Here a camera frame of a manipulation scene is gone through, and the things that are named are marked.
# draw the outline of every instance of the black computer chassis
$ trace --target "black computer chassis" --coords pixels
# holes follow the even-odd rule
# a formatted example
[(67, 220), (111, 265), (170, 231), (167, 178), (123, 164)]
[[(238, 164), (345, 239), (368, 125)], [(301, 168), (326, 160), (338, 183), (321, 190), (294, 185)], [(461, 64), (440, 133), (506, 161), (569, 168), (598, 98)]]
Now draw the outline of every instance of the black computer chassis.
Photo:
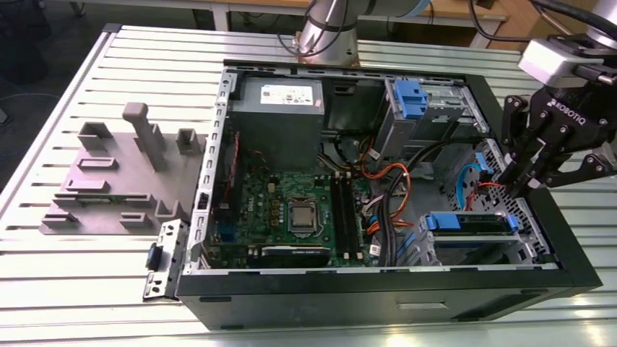
[[(226, 67), (234, 65), (269, 64), (225, 62)], [(297, 65), (270, 66), (293, 71)], [(388, 73), (386, 69), (361, 70)], [(502, 110), (484, 77), (413, 74), (464, 79), (490, 129), (501, 129)], [(549, 190), (534, 190), (526, 200), (558, 259), (557, 270), (180, 275), (176, 297), (210, 330), (494, 320), (546, 299), (602, 285)], [(452, 307), (456, 314), (448, 313)]]

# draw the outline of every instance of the blue cable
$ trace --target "blue cable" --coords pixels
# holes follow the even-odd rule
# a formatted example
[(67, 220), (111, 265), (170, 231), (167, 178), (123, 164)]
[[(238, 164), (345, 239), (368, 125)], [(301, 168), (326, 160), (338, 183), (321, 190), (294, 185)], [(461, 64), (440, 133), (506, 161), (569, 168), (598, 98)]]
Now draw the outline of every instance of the blue cable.
[(465, 208), (465, 199), (462, 198), (462, 184), (465, 183), (465, 174), (469, 168), (474, 168), (477, 171), (481, 171), (482, 168), (478, 164), (466, 164), (462, 166), (461, 171), (458, 172), (458, 178), (456, 180), (456, 202), (458, 203), (458, 208), (462, 210)]

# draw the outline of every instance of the wooden table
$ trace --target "wooden table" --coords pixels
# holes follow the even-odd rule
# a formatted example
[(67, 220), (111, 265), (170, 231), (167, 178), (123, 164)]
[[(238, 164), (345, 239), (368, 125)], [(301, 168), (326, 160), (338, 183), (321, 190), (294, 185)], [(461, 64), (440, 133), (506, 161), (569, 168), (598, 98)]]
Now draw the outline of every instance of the wooden table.
[[(99, 4), (119, 4), (152, 7), (173, 7), (184, 9), (210, 10), (214, 15), (216, 30), (229, 31), (229, 12), (258, 12), (269, 14), (304, 15), (310, 0), (81, 0)], [(469, 19), (468, 0), (433, 0), (434, 21), (433, 25), (454, 27), (473, 27)], [(501, 23), (508, 21), (509, 15), (498, 2), (492, 9), (476, 7), (480, 24), (489, 34), (494, 34)], [(426, 24), (430, 11), (426, 10), (414, 18), (360, 16), (361, 20), (377, 20), (381, 22), (402, 22)], [(472, 48), (485, 48), (489, 41), (476, 34)]]

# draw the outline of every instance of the green circuit board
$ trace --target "green circuit board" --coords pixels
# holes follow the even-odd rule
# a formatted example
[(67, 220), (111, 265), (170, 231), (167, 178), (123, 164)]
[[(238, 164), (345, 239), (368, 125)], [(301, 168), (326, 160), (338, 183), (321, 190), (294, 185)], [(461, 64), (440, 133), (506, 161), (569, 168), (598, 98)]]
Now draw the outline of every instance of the green circuit board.
[[(242, 268), (244, 247), (249, 245), (313, 246), (332, 249), (330, 267), (369, 266), (368, 250), (362, 248), (364, 259), (336, 257), (333, 211), (329, 193), (329, 175), (309, 173), (252, 173), (245, 175), (238, 220), (233, 230), (234, 241), (218, 243), (221, 265)], [(353, 180), (353, 192), (368, 194), (365, 180)], [(289, 231), (289, 204), (309, 201), (316, 206), (316, 231), (297, 235)]]

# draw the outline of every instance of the ram slot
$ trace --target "ram slot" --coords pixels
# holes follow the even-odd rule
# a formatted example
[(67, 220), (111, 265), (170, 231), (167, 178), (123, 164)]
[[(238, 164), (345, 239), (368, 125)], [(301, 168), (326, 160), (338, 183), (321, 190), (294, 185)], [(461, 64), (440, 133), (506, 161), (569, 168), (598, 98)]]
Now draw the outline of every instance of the ram slot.
[(357, 259), (362, 259), (362, 253), (360, 252), (360, 244), (357, 242), (357, 225), (356, 225), (356, 208), (354, 208), (354, 193), (350, 185), (350, 178), (341, 179), (341, 200), (344, 208), (344, 223), (345, 223), (345, 235), (349, 247), (349, 252), (356, 256)]
[(336, 255), (344, 259), (349, 259), (349, 242), (345, 233), (345, 215), (342, 205), (342, 189), (340, 178), (329, 179), (329, 196), (332, 197), (332, 214), (334, 220), (334, 242)]

